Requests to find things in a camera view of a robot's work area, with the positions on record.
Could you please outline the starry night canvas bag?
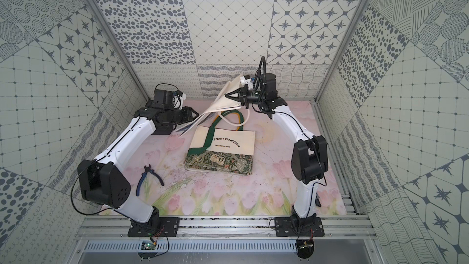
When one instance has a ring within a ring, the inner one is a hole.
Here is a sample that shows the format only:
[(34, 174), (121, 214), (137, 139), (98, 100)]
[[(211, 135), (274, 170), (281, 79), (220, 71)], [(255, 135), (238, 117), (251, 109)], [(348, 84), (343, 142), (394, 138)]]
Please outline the starry night canvas bag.
[(242, 75), (239, 75), (234, 80), (227, 82), (216, 97), (215, 101), (213, 101), (212, 104), (203, 113), (201, 113), (198, 118), (192, 122), (178, 126), (175, 132), (180, 136), (183, 136), (186, 132), (190, 131), (199, 124), (204, 123), (210, 117), (217, 117), (217, 115), (222, 111), (241, 109), (240, 102), (225, 98), (226, 93), (240, 88), (240, 77), (242, 77)]

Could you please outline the green-handled floral canvas bag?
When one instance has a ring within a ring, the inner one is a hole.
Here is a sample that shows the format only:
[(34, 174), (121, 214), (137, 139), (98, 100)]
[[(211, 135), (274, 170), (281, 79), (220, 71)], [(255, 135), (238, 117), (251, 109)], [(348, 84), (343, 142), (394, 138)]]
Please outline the green-handled floral canvas bag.
[[(218, 124), (230, 114), (239, 118), (236, 129), (218, 128)], [(244, 124), (242, 112), (230, 110), (217, 116), (209, 127), (198, 126), (184, 160), (185, 168), (190, 171), (252, 175), (255, 132), (245, 131)]]

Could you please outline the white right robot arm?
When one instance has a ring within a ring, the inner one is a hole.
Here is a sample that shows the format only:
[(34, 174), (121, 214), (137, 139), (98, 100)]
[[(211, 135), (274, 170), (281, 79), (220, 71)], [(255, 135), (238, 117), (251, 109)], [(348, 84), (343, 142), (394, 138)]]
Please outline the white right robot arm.
[(329, 169), (327, 142), (315, 136), (295, 117), (287, 102), (278, 96), (276, 76), (264, 73), (251, 78), (239, 75), (227, 85), (222, 96), (248, 108), (256, 105), (256, 112), (267, 115), (293, 145), (291, 170), (298, 181), (297, 198), (292, 207), (291, 224), (296, 233), (318, 222), (316, 197), (319, 187), (327, 185), (325, 173)]

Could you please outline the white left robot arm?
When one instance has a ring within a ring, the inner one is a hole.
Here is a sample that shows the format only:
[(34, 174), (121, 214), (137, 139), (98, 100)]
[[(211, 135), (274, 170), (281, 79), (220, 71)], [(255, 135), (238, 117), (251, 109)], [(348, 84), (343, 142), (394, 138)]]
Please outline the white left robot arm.
[(149, 136), (169, 135), (177, 126), (199, 116), (191, 107), (183, 105), (185, 99), (186, 94), (179, 89), (155, 89), (154, 98), (134, 113), (129, 126), (107, 149), (78, 165), (76, 182), (83, 199), (107, 205), (146, 229), (157, 229), (160, 224), (158, 209), (132, 192), (124, 171)]

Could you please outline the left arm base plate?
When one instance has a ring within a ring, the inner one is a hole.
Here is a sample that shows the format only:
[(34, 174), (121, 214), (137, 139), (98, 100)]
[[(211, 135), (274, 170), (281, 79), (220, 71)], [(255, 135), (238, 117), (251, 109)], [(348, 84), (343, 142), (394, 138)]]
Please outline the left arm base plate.
[(131, 220), (127, 236), (131, 238), (156, 237), (157, 235), (176, 237), (180, 220), (179, 217), (153, 218), (146, 223)]

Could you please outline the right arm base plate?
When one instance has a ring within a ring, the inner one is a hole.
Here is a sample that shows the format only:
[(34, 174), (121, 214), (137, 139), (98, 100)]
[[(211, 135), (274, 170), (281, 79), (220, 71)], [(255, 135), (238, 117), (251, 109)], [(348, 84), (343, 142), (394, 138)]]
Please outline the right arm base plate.
[(323, 237), (322, 219), (316, 215), (308, 218), (275, 217), (274, 228), (277, 237)]

